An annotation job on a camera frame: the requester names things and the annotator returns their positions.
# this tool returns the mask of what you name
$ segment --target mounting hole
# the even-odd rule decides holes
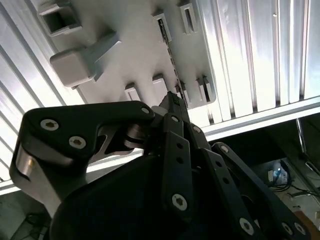
[[[184,163],[184,160],[181,158],[181,157],[177,157],[176,158],[176,161],[180,164],[183,164]]]
[[[215,161],[215,164],[218,166],[218,167],[222,167],[222,164],[221,164],[221,162],[219,162],[219,161]]]
[[[146,113],[146,114],[149,114],[150,111],[148,109],[146,109],[145,107],[141,108],[142,112]]]
[[[224,177],[222,180],[224,181],[225,184],[229,184],[230,183],[229,180],[226,177]]]
[[[171,118],[172,118],[173,121],[179,122],[179,119],[176,116],[172,116]]]

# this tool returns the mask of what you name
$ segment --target wire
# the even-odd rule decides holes
[[[303,192],[306,192],[306,193],[310,193],[310,194],[319,194],[319,192],[316,192],[316,191],[309,191],[309,190],[306,190],[306,189],[301,189],[299,187],[296,187],[294,185],[291,185],[291,187],[293,187],[294,189],[297,189],[299,191],[303,191]]]

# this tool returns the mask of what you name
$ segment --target gray plastic part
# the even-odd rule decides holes
[[[38,15],[51,36],[70,34],[82,29],[76,12],[69,1],[47,2],[39,6]]]
[[[190,35],[198,31],[196,16],[192,3],[180,6],[185,33]]]
[[[176,95],[182,99],[179,85],[176,85],[174,88],[175,88]]]
[[[155,90],[157,104],[159,105],[168,93],[165,79],[162,75],[157,75],[153,78],[152,84]]]
[[[185,99],[185,101],[186,101],[186,105],[187,105],[187,107],[189,107],[191,102],[190,102],[189,95],[188,95],[188,92],[187,92],[187,89],[186,89],[186,85],[185,85],[184,82],[181,82],[181,87],[182,87],[184,99]],[[175,90],[176,90],[176,95],[177,95],[179,98],[182,98],[182,97],[181,97],[181,92],[180,92],[179,85],[176,85],[176,86],[175,86]]]
[[[99,79],[103,73],[99,59],[117,43],[120,41],[116,34],[108,35],[87,48],[59,52],[50,58],[50,63],[63,85],[74,88]]]
[[[214,98],[213,98],[211,86],[207,77],[204,76],[202,79],[197,79],[196,81],[198,83],[202,101],[204,101],[205,103],[213,102]]]
[[[158,26],[159,26],[159,20],[162,20],[163,26],[164,26],[164,30],[165,30],[165,33],[166,33],[166,37],[168,39],[168,42],[171,42],[172,38],[171,38],[171,34],[170,34],[170,31],[169,31],[169,27],[168,27],[168,23],[167,23],[165,14],[164,13],[160,13],[158,15],[155,15],[155,16],[153,16],[153,19],[156,21],[156,24]]]
[[[125,87],[125,95],[128,101],[141,101],[139,93],[134,83],[130,83]]]

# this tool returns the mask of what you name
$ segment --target slot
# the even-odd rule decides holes
[[[185,16],[186,16],[186,21],[189,27],[190,32],[194,33],[195,29],[194,29],[194,25],[192,24],[192,20],[191,20],[191,15],[190,15],[190,11],[189,8],[187,8],[185,11]]]

